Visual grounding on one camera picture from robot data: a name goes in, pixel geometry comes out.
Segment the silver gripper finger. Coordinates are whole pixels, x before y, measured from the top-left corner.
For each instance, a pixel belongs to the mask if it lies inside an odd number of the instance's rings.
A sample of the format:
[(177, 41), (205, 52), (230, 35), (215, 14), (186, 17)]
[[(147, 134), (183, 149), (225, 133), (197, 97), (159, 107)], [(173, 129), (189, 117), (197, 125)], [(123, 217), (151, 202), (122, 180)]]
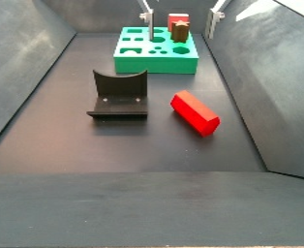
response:
[(145, 24), (149, 26), (149, 40), (153, 40), (153, 9), (147, 3), (147, 0), (137, 0), (142, 13), (139, 14), (139, 19), (145, 21)]
[(217, 0), (215, 5), (209, 9), (207, 18), (205, 23), (205, 37), (213, 39), (215, 24), (225, 17), (223, 10), (229, 5), (230, 0)]

